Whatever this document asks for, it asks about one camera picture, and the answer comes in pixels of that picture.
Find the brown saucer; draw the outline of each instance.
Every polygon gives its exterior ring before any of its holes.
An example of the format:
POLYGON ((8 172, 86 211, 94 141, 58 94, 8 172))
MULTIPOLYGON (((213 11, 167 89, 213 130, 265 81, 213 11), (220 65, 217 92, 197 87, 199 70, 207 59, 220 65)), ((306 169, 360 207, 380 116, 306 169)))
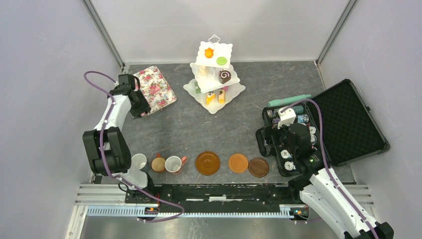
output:
POLYGON ((270 166, 268 162, 263 158, 254 158, 249 162, 249 172, 257 177, 262 178, 268 174, 270 171, 270 166))
POLYGON ((220 159, 215 153, 206 151, 198 155, 195 165, 199 173, 210 176, 220 169, 220 159))
POLYGON ((248 158, 241 153, 235 153, 228 159, 228 167, 235 173, 243 173, 248 168, 248 158))

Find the white wall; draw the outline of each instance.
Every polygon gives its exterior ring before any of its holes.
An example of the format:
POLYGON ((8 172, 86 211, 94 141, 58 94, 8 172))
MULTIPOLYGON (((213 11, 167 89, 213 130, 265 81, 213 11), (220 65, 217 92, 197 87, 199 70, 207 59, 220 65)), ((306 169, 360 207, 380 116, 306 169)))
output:
POLYGON ((353 163, 395 238, 420 238, 422 221, 422 1, 359 1, 322 62, 327 87, 350 78, 391 144, 353 163))
POLYGON ((315 60, 347 0, 92 0, 126 62, 193 62, 213 34, 234 61, 315 60))
POLYGON ((106 107, 83 73, 119 68, 79 0, 2 0, 0 11, 0 238, 63 238, 90 178, 82 133, 106 107))

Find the white mount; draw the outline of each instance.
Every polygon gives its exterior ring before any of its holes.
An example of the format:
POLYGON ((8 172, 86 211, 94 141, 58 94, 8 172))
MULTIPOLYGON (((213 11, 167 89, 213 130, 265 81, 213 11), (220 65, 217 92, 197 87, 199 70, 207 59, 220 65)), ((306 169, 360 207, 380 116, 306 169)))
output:
POLYGON ((185 89, 192 97, 194 97, 195 100, 211 114, 217 113, 217 111, 222 109, 226 104, 228 104, 231 100, 233 100, 246 89, 245 86, 239 83, 240 79, 238 78, 237 73, 234 71, 233 66, 230 64, 231 49, 233 44, 219 42, 220 38, 216 35, 213 35, 211 38, 209 38, 208 42, 201 42, 197 60, 195 63, 190 64, 195 79, 191 80, 189 83, 183 86, 183 89, 185 89), (205 56, 205 50, 208 48, 214 50, 212 58, 207 58, 205 56), (227 63, 224 65, 217 64, 216 60, 218 57, 225 57, 227 59, 227 63), (200 74, 201 66, 208 68, 208 74, 200 74), (227 70, 231 74, 230 80, 224 84, 220 81, 220 76, 218 75, 221 70, 227 70), (198 87, 201 90, 200 93, 197 93, 195 83, 198 84, 198 87), (218 94, 221 88, 227 89, 227 91, 225 91, 224 103, 220 103, 218 100, 218 94), (215 93, 215 98, 208 105, 206 97, 207 92, 215 93))

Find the pink rose pattern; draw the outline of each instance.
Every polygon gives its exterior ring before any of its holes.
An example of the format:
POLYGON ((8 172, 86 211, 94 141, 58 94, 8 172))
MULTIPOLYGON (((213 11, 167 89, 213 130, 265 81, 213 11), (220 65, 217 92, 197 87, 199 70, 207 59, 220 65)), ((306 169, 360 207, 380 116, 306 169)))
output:
POLYGON ((140 88, 151 106, 151 113, 177 100, 176 94, 156 66, 148 67, 134 75, 140 79, 140 88))

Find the white cup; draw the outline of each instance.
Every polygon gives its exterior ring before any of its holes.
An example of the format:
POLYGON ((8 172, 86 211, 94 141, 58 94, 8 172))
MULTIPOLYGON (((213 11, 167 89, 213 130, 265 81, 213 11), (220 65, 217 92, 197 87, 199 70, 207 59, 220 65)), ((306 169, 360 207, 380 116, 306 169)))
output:
POLYGON ((142 172, 146 173, 148 171, 148 161, 146 160, 145 155, 142 153, 138 153, 132 156, 132 164, 142 172))
POLYGON ((164 164, 164 167, 167 171, 178 174, 182 170, 182 166, 185 165, 185 163, 188 161, 188 158, 185 156, 182 159, 180 159, 177 156, 171 156, 166 160, 166 163, 164 164))

